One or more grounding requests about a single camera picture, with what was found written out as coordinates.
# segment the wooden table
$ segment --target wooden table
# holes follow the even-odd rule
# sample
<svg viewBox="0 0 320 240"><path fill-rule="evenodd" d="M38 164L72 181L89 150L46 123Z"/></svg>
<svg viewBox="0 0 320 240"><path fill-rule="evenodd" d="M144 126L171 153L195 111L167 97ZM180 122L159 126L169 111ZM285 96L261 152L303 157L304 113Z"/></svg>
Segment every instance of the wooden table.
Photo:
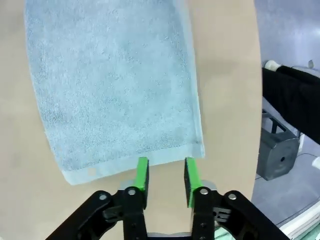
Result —
<svg viewBox="0 0 320 240"><path fill-rule="evenodd" d="M251 198L260 142L262 84L253 0L188 0L206 157L202 178ZM0 2L0 236L45 239L96 190L115 193L128 171L69 185L50 151L30 80L23 0ZM149 232L187 232L183 161L150 168ZM103 239L122 239L122 225Z"/></svg>

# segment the light blue towel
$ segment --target light blue towel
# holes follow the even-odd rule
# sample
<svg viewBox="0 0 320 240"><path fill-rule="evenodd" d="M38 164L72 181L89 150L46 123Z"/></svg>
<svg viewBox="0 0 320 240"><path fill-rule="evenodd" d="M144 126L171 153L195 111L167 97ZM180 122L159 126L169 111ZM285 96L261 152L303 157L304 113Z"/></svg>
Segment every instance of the light blue towel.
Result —
<svg viewBox="0 0 320 240"><path fill-rule="evenodd" d="M138 157L204 156L183 0L26 0L25 27L45 134L70 184Z"/></svg>

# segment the gray plastic stool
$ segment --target gray plastic stool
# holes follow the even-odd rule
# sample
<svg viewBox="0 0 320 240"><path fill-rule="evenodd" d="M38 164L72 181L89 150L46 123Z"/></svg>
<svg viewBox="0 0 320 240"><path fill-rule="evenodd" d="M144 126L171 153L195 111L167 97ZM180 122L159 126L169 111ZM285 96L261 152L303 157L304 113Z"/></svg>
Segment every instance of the gray plastic stool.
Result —
<svg viewBox="0 0 320 240"><path fill-rule="evenodd" d="M262 110L262 119L270 119L272 127L270 132L261 128L256 173L269 181L287 174L294 167L299 138L265 110Z"/></svg>

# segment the person's leg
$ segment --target person's leg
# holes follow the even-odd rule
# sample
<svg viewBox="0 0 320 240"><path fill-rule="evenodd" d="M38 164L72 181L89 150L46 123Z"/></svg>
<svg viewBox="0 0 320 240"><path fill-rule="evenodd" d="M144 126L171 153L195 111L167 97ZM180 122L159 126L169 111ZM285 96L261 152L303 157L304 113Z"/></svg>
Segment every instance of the person's leg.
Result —
<svg viewBox="0 0 320 240"><path fill-rule="evenodd" d="M263 96L292 126L320 144L320 84L262 69Z"/></svg>
<svg viewBox="0 0 320 240"><path fill-rule="evenodd" d="M273 60L267 61L265 63L264 67L266 69L269 69L272 71L277 71L279 73L288 75L288 76L293 77L295 79L298 79L306 84L312 84L312 85L313 84L320 84L320 78L318 78L310 73L294 69L292 67L280 65Z"/></svg>

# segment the shoe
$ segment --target shoe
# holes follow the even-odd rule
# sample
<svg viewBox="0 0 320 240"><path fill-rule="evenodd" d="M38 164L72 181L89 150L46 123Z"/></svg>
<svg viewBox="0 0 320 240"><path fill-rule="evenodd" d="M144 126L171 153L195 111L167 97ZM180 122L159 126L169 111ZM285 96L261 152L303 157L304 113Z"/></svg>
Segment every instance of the shoe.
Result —
<svg viewBox="0 0 320 240"><path fill-rule="evenodd" d="M269 70L274 71L274 72L277 71L277 69L278 69L279 67L281 67L281 65L278 64L278 63L276 63L276 62L273 61L273 60L267 61L267 62L265 63L265 65L264 65L264 68L265 68L265 69L269 69Z"/></svg>

